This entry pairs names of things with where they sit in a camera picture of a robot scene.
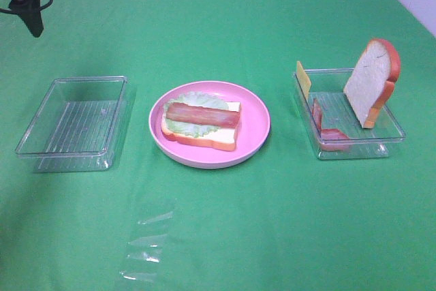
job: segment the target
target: green tablecloth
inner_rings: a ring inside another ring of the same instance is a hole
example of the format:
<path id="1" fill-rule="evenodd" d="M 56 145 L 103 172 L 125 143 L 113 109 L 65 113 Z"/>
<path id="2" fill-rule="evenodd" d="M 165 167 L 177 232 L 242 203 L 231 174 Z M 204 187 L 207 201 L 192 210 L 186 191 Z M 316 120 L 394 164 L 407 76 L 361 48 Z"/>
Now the green tablecloth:
<path id="1" fill-rule="evenodd" d="M 436 289 L 436 40 L 397 0 L 54 0 L 42 16 L 35 39 L 0 14 L 0 290 L 114 290 L 136 220 L 167 200 L 154 290 Z M 320 161 L 295 62 L 352 67 L 374 36 L 401 54 L 389 105 L 406 140 Z M 24 170 L 14 149 L 51 81 L 100 75 L 137 88 L 119 164 Z M 264 100 L 272 129 L 250 160 L 198 170 L 157 148 L 152 105 L 196 80 Z"/>

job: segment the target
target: plastic tray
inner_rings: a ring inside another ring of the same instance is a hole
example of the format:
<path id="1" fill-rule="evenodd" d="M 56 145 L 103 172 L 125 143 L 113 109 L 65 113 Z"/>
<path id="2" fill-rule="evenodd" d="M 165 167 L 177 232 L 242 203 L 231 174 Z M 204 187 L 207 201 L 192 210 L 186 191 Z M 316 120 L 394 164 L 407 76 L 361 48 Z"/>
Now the plastic tray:
<path id="1" fill-rule="evenodd" d="M 59 78 L 16 147 L 34 172 L 106 170 L 121 149 L 129 118 L 127 78 Z"/>
<path id="2" fill-rule="evenodd" d="M 358 122 L 343 88 L 350 77 L 352 68 L 306 70 L 311 88 L 306 100 L 300 83 L 294 73 L 296 103 L 300 109 L 306 131 L 315 156 L 319 159 L 357 159 L 389 157 L 396 151 L 398 142 L 405 139 L 405 132 L 385 105 L 375 127 L 363 129 Z M 349 139 L 333 140 L 321 137 L 311 109 L 317 99 L 322 108 L 322 128 L 339 129 Z"/>

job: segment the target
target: white bread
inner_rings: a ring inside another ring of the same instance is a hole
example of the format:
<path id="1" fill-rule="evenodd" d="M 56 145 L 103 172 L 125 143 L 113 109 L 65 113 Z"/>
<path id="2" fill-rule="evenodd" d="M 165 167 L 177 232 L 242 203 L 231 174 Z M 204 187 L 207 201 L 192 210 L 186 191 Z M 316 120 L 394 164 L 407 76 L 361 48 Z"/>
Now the white bread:
<path id="1" fill-rule="evenodd" d="M 240 111 L 240 102 L 228 102 L 229 110 Z M 171 141 L 177 141 L 181 144 L 190 146 L 210 147 L 219 150 L 233 151 L 236 148 L 236 139 L 238 137 L 238 127 L 236 129 L 219 128 L 215 132 L 209 132 L 204 136 L 186 136 L 184 134 L 175 133 L 168 129 L 166 125 L 166 115 L 162 115 L 161 129 L 163 135 Z"/>
<path id="2" fill-rule="evenodd" d="M 394 91 L 400 68 L 400 56 L 389 41 L 370 40 L 343 90 L 363 128 L 374 127 Z"/>

